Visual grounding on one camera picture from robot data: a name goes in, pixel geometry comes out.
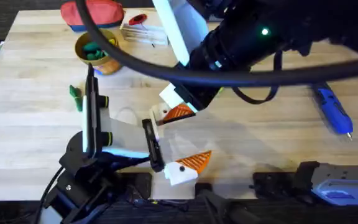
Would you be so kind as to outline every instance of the black mount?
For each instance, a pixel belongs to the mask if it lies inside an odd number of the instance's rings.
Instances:
[[[66,169],[48,193],[44,207],[52,206],[61,223],[88,223],[112,203],[126,197],[149,198],[152,176],[149,173],[117,173],[147,159],[113,156],[102,152],[98,159],[82,153],[82,132],[75,134],[59,160]]]

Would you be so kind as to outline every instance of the green led light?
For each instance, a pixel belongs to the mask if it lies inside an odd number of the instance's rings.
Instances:
[[[269,30],[267,28],[262,29],[262,35],[269,34]]]

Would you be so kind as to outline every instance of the blue screwdriver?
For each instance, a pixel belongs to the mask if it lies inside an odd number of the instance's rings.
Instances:
[[[338,98],[327,83],[312,84],[316,102],[323,111],[326,119],[338,134],[346,134],[352,140],[352,120],[343,109]]]

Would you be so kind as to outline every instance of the gray device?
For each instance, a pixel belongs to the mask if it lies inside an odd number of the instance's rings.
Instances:
[[[311,183],[311,191],[331,204],[358,205],[358,166],[320,163]]]

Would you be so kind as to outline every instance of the black plastic part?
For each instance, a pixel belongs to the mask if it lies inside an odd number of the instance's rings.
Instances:
[[[293,175],[293,172],[256,172],[252,176],[254,185],[250,188],[255,190],[255,195],[259,199],[290,198],[293,197]]]
[[[154,172],[160,172],[164,169],[165,164],[162,159],[160,145],[155,138],[151,119],[143,119],[142,125],[145,131],[147,146],[149,147],[150,165],[153,168]]]
[[[98,105],[100,108],[109,108],[109,97],[98,96]]]
[[[95,158],[102,151],[102,141],[100,140],[100,108],[99,108],[99,86],[98,79],[94,77],[94,69],[91,64],[88,65],[88,76],[85,85],[86,111],[88,113],[88,148],[89,158]]]
[[[113,136],[111,132],[102,132],[100,134],[103,146],[111,146]]]
[[[44,207],[52,206],[63,218],[63,224],[89,223],[128,194],[149,198],[152,180],[149,173],[115,172],[148,159],[116,157],[104,152],[97,159],[89,159],[82,153],[82,132],[79,132],[72,137],[59,161],[65,171],[48,193]]]
[[[293,178],[293,188],[306,192],[310,191],[313,186],[311,178],[314,170],[319,166],[320,163],[316,161],[301,162]]]

